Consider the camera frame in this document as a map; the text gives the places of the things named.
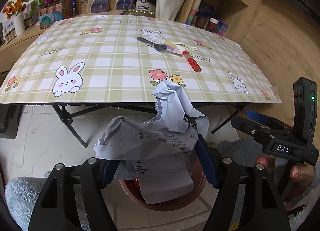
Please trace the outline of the right hand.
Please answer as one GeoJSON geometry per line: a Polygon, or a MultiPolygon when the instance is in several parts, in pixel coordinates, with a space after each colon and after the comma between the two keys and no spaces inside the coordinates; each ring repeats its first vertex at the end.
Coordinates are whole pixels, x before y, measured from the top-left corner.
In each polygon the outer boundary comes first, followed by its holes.
{"type": "MultiPolygon", "coordinates": [[[[265,157],[259,157],[256,163],[262,164],[268,171],[268,173],[275,177],[275,160],[271,155],[265,157]]],[[[309,164],[295,164],[290,169],[290,185],[289,190],[285,192],[286,197],[284,200],[291,200],[294,197],[301,195],[313,182],[315,177],[315,170],[313,166],[309,164]]]]}

